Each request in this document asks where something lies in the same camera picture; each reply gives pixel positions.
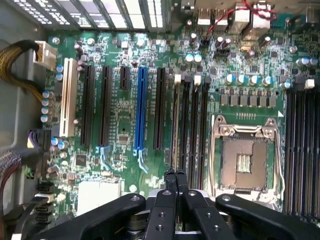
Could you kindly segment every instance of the blue pcie slot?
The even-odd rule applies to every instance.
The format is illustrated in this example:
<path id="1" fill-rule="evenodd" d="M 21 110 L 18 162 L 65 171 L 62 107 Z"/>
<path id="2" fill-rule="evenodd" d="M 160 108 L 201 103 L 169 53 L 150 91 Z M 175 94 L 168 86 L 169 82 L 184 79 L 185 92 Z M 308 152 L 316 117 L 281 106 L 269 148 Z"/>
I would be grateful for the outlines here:
<path id="1" fill-rule="evenodd" d="M 136 97 L 135 133 L 133 155 L 138 156 L 138 151 L 144 150 L 146 108 L 147 108 L 148 69 L 140 66 L 138 70 L 138 91 Z"/>

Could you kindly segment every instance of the black pcie slot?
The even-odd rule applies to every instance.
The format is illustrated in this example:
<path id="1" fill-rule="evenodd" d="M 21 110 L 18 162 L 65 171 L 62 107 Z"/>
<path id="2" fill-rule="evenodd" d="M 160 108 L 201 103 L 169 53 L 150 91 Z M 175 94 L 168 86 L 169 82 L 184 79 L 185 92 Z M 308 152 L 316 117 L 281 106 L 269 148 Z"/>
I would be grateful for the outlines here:
<path id="1" fill-rule="evenodd" d="M 189 119 L 189 95 L 190 95 L 190 81 L 184 81 L 183 94 L 182 94 L 182 113 L 181 113 L 181 132 L 180 132 L 180 158 L 179 168 L 186 169 L 187 157 L 187 123 Z"/>
<path id="2" fill-rule="evenodd" d="M 197 153 L 197 129 L 198 129 L 198 104 L 199 88 L 196 86 L 192 92 L 191 98 L 191 126 L 190 126 L 190 144 L 189 144 L 189 163 L 188 163 L 188 182 L 189 188 L 195 189 L 194 169 L 196 168 Z"/>
<path id="3" fill-rule="evenodd" d="M 204 169 L 206 154 L 206 127 L 207 127 L 207 108 L 208 108 L 208 91 L 209 83 L 202 86 L 201 109 L 200 109 L 200 125 L 199 125 L 199 145 L 198 145 L 198 165 L 197 165 L 197 188 L 204 188 Z"/>
<path id="4" fill-rule="evenodd" d="M 128 66 L 120 67 L 120 89 L 130 90 L 130 68 Z"/>
<path id="5" fill-rule="evenodd" d="M 92 120 L 95 94 L 95 67 L 85 66 L 82 95 L 81 145 L 91 144 Z"/>
<path id="6" fill-rule="evenodd" d="M 153 149 L 161 150 L 163 148 L 163 130 L 164 130 L 164 107 L 166 90 L 166 69 L 158 67 L 156 76 L 156 96 L 155 96 L 155 119 Z"/>
<path id="7" fill-rule="evenodd" d="M 111 122 L 111 96 L 112 96 L 112 67 L 104 66 L 102 69 L 101 84 L 101 118 L 98 145 L 109 144 L 110 122 Z"/>

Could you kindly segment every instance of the screw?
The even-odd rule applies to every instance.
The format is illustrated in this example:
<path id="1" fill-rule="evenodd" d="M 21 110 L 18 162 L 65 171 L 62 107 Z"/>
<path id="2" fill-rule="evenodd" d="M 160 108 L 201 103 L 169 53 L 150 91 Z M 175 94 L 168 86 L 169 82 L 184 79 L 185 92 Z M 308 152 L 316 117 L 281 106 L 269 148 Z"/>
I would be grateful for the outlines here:
<path id="1" fill-rule="evenodd" d="M 229 202 L 229 201 L 231 200 L 231 197 L 229 197 L 229 196 L 223 196 L 223 197 L 222 197 L 222 200 L 223 200 L 223 201 L 226 201 L 226 202 Z"/>
<path id="2" fill-rule="evenodd" d="M 197 195 L 197 192 L 195 192 L 195 191 L 189 191 L 188 194 L 193 197 L 193 196 Z"/>
<path id="3" fill-rule="evenodd" d="M 140 197 L 138 197 L 138 196 L 132 196 L 130 198 L 131 201 L 138 201 L 139 199 L 140 199 Z"/>
<path id="4" fill-rule="evenodd" d="M 169 196 L 169 195 L 171 195 L 171 192 L 167 190 L 167 191 L 164 191 L 162 194 Z"/>

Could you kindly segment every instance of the white pci slot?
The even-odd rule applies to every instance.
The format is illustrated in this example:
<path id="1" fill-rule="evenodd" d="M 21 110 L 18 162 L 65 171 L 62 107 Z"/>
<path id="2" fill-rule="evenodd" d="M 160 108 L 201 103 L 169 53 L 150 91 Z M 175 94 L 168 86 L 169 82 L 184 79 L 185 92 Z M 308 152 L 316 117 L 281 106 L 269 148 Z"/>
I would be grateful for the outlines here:
<path id="1" fill-rule="evenodd" d="M 77 61 L 72 58 L 65 58 L 60 113 L 60 137 L 73 137 L 75 135 L 74 120 L 76 115 L 77 81 Z"/>

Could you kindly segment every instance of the red wire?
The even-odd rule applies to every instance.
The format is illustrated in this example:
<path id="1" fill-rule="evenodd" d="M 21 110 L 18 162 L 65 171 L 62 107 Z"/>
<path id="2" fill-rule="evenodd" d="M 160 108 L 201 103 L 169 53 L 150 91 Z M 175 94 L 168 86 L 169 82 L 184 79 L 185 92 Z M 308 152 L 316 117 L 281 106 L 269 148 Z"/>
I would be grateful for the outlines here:
<path id="1" fill-rule="evenodd" d="M 276 14 L 276 12 L 274 10 L 268 10 L 268 9 L 262 9 L 262 8 L 253 8 L 246 0 L 242 0 L 242 3 L 245 5 L 245 7 L 240 7 L 240 8 L 237 8 L 237 9 L 233 8 L 233 9 L 230 9 L 229 11 L 225 12 L 222 17 L 220 17 L 213 25 L 211 25 L 209 27 L 208 32 L 206 33 L 206 36 L 208 36 L 212 32 L 212 30 L 217 25 L 217 23 L 219 23 L 225 16 L 228 16 L 232 12 L 238 11 L 238 10 L 250 10 L 254 15 L 256 15 L 256 16 L 262 18 L 262 19 L 269 20 L 269 21 L 273 21 L 273 20 L 277 19 L 277 14 Z M 260 11 L 266 12 L 266 13 L 271 13 L 271 14 L 273 14 L 273 16 L 272 17 L 266 17 L 265 15 L 259 13 Z"/>

